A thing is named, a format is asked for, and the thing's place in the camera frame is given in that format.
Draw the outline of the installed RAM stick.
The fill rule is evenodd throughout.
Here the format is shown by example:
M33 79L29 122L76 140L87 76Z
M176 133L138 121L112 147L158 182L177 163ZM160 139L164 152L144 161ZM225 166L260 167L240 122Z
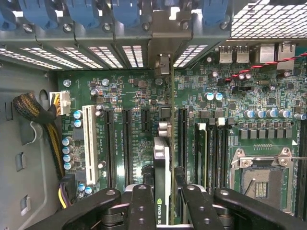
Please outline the installed RAM stick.
M207 188L207 130L205 123L196 124L196 181Z

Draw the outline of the black RAM slot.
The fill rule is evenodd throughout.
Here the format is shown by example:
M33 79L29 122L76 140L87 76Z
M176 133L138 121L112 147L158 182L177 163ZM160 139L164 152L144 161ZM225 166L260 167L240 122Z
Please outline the black RAM slot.
M215 153L215 149L214 149L214 135L215 135L215 131L214 131L214 127L212 125L209 125L209 193L212 194L213 189L214 189L214 153Z
M222 187L227 185L228 172L228 125L225 125L222 131Z
M221 186L221 137L222 137L222 129L217 126L216 127L216 137L217 137L217 140L216 140L216 174L215 174L215 177L216 177L216 181L215 181L215 187L216 188L219 188Z

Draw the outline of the CPU socket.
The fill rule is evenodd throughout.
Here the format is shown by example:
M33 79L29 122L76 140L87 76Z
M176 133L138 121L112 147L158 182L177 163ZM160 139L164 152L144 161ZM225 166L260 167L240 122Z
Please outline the CPU socket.
M266 154L237 148L230 161L228 187L287 214L295 212L295 163L289 147Z

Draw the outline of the white expansion slot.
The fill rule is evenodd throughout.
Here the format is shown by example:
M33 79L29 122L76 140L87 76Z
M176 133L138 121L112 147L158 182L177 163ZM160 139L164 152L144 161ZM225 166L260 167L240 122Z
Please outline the white expansion slot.
M98 150L95 106L82 106L84 155L86 169L86 183L96 184L98 181Z

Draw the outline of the short black expansion slot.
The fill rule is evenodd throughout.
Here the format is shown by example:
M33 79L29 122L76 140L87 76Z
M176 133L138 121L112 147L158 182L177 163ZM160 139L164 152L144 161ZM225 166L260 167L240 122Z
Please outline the short black expansion slot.
M141 126L143 133L151 132L151 115L148 108L141 109Z

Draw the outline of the green motherboard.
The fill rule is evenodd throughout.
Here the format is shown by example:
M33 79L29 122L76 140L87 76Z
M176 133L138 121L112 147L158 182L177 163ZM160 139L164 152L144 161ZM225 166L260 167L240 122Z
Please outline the green motherboard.
M219 63L219 48L189 69L176 63L175 77L175 167L178 163L177 117L179 108L188 110L187 169L188 184L196 181L196 124L207 130L207 188L209 193L209 125L214 127L214 189L216 181L216 127L228 125L228 172L237 148L249 154L266 154L268 150L289 147L295 163L295 212L292 216L307 222L307 47L296 46L295 56L278 60L275 44L274 61L269 64L236 62ZM294 61L293 70L278 70L277 64ZM142 184L142 167L154 165L154 138L159 122L158 107L164 103L165 83L151 70L69 71L58 74L59 89L69 95L71 109L62 117L62 151L64 169L74 174L77 197L81 201L105 189L107 184L104 111L114 114L116 186L124 193L124 145L122 110L132 113L133 183ZM98 150L98 181L86 183L83 110L94 105ZM143 133L141 109L150 109L151 132ZM173 180L173 190L178 190ZM182 223L180 195L174 195L174 223Z

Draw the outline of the open PC case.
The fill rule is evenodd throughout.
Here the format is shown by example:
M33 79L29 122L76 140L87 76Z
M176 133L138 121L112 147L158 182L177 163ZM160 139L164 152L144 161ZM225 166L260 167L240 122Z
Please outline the open PC case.
M191 39L175 60L189 69L219 46L291 42L307 47L307 0L229 0L228 26L202 25L203 0L139 0L140 24L115 20L112 0L96 0L100 25L75 22L66 0L52 0L58 27L43 30L10 0L16 29L0 30L0 230L26 230L63 210L59 181L67 175L62 117L71 109L58 74L69 71L151 70L154 11L191 13Z

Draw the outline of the metal rear port block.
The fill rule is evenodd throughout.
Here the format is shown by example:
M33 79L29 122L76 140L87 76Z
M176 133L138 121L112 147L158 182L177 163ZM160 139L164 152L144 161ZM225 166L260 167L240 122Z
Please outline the metal rear port block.
M295 48L296 48L296 45L291 42L280 43L278 47L278 60L294 57ZM293 70L293 68L294 68L293 60L289 60L286 62L280 62L277 64L278 70Z
M219 46L219 63L231 64L233 62L233 48L231 46Z
M240 64L249 63L249 47L237 46L236 47L236 62Z
M274 44L260 45L260 63L274 61L274 54L275 54Z

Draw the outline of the blue slot latch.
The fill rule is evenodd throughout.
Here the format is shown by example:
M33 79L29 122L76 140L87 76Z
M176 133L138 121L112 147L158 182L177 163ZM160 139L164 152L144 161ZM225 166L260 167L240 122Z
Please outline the blue slot latch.
M202 25L228 26L230 17L226 14L229 0L203 0L201 7Z
M71 18L85 29L100 25L96 0L66 0Z
M52 0L18 0L24 17L43 30L58 27L58 17Z
M0 30L12 31L16 27L16 17L13 13L12 2L10 0L0 0Z
M125 27L136 27L140 24L139 0L112 0L115 20Z

